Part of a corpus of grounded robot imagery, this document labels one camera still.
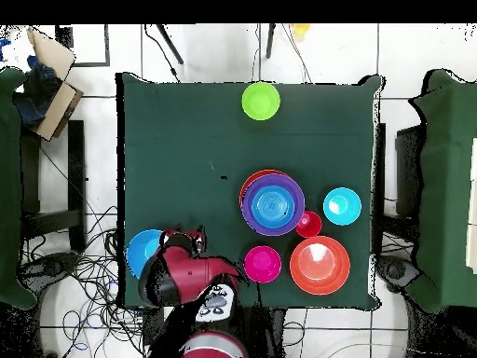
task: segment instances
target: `blue bowl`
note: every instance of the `blue bowl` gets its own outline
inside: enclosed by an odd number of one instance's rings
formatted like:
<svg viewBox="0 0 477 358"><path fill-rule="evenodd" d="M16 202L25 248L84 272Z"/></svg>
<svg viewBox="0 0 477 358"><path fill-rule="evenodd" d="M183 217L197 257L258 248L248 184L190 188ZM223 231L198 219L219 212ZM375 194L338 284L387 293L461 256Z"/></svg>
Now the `blue bowl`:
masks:
<svg viewBox="0 0 477 358"><path fill-rule="evenodd" d="M361 200L352 189L336 188L326 195L323 211L332 223L341 226L349 225L360 216Z"/></svg>
<svg viewBox="0 0 477 358"><path fill-rule="evenodd" d="M292 220L293 213L293 197L281 186L265 186L253 197L252 215L262 227L284 227Z"/></svg>
<svg viewBox="0 0 477 358"><path fill-rule="evenodd" d="M128 249L126 250L126 259L129 270L136 279L141 277L145 263L159 247L161 233L157 229L144 230L134 236L129 242Z"/></svg>

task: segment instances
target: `large orange bowl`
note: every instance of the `large orange bowl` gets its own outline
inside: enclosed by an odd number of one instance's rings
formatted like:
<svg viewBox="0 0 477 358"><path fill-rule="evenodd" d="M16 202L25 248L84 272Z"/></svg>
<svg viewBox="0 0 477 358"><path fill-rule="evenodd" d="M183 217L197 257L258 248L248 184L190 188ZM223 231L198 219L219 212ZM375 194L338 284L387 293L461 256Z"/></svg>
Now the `large orange bowl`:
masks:
<svg viewBox="0 0 477 358"><path fill-rule="evenodd" d="M255 172L247 180L245 180L245 183L243 183L242 189L240 190L240 195L238 195L238 204L240 205L240 207L242 207L243 198L245 197L245 191L247 190L249 185L253 183L257 178L267 174L281 174L281 175L286 175L288 177L288 174L285 174L284 172L280 172L280 171L275 171L272 169L265 169L259 172Z"/></svg>
<svg viewBox="0 0 477 358"><path fill-rule="evenodd" d="M348 279L349 256L335 239L315 236L293 250L290 272L303 291L324 296L339 290Z"/></svg>

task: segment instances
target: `bowl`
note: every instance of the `bowl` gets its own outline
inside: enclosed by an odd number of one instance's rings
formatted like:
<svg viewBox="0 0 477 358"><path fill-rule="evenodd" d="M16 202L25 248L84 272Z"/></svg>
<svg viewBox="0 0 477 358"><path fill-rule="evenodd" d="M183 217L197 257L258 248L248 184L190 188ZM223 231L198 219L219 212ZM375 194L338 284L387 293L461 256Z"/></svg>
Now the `bowl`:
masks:
<svg viewBox="0 0 477 358"><path fill-rule="evenodd" d="M271 169L265 169L265 170L262 170L262 171L259 171L259 172L255 172L254 174L252 174L247 180L245 180L245 183L243 183L243 186L240 190L240 195L238 195L238 204L242 205L242 202L243 202L243 198L245 197L245 191L247 190L247 188L249 187L249 185L251 183L253 183L258 177L262 177L263 175L267 175L267 174L282 174L282 175L286 175L284 172L280 172L280 171L275 171L275 170L271 170Z"/></svg>
<svg viewBox="0 0 477 358"><path fill-rule="evenodd" d="M295 228L302 238L312 238L321 231L321 218L315 212L304 212Z"/></svg>
<svg viewBox="0 0 477 358"><path fill-rule="evenodd" d="M326 236L302 241L290 258L293 281L312 295L328 295L339 290L348 279L349 268L346 249Z"/></svg>
<svg viewBox="0 0 477 358"><path fill-rule="evenodd" d="M272 282L280 271L279 253L271 247L253 247L245 255L245 272L254 282Z"/></svg>
<svg viewBox="0 0 477 358"><path fill-rule="evenodd" d="M288 221L283 227L264 227L253 215L252 205L255 200L255 196L257 194L260 196L262 193L261 191L263 191L263 189L267 186L278 186L283 188L292 197L293 215L290 221ZM295 227L298 225L298 222L305 211L305 196L303 195L303 191L301 190L300 186L292 178L282 174L267 174L257 178L247 188L241 210L245 221L249 227L255 230L255 232L264 236L280 236L295 229Z"/></svg>
<svg viewBox="0 0 477 358"><path fill-rule="evenodd" d="M272 118L279 109L279 92L267 82L255 82L243 91L242 108L257 121Z"/></svg>
<svg viewBox="0 0 477 358"><path fill-rule="evenodd" d="M332 223L340 226L349 225L360 216L361 200L352 189L339 187L326 195L323 211Z"/></svg>
<svg viewBox="0 0 477 358"><path fill-rule="evenodd" d="M147 229L138 233L129 242L126 260L129 270L136 279L141 277L145 263L159 248L160 234L160 230Z"/></svg>
<svg viewBox="0 0 477 358"><path fill-rule="evenodd" d="M253 197L252 215L262 227L284 227L292 219L293 213L293 197L281 186L265 186Z"/></svg>

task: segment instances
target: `cardboard box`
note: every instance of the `cardboard box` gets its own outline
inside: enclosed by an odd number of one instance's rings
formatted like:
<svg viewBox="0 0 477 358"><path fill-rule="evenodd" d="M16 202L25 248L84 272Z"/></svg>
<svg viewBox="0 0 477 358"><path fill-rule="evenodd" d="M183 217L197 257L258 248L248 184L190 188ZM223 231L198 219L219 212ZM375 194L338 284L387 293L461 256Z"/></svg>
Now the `cardboard box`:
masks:
<svg viewBox="0 0 477 358"><path fill-rule="evenodd" d="M64 82L75 62L75 55L70 49L35 28L28 30L28 38L34 46L36 58L51 67L57 78L62 81L60 89L45 114L45 119L37 126L30 128L31 131L49 141L51 137L60 135L83 96L83 92Z"/></svg>

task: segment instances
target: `purple plate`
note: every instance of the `purple plate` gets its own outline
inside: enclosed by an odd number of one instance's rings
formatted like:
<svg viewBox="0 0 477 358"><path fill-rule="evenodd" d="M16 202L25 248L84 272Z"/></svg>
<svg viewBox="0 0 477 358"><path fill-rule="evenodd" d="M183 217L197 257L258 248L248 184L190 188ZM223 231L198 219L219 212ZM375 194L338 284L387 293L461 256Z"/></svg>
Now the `purple plate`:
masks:
<svg viewBox="0 0 477 358"><path fill-rule="evenodd" d="M270 229L262 227L252 215L252 202L255 194L266 186L281 186L285 188L294 201L294 213L292 219L283 227ZM300 186L290 177L281 174L267 174L257 178L245 191L243 198L242 214L245 221L255 232L264 236L281 236L296 228L303 213L305 212L305 196Z"/></svg>

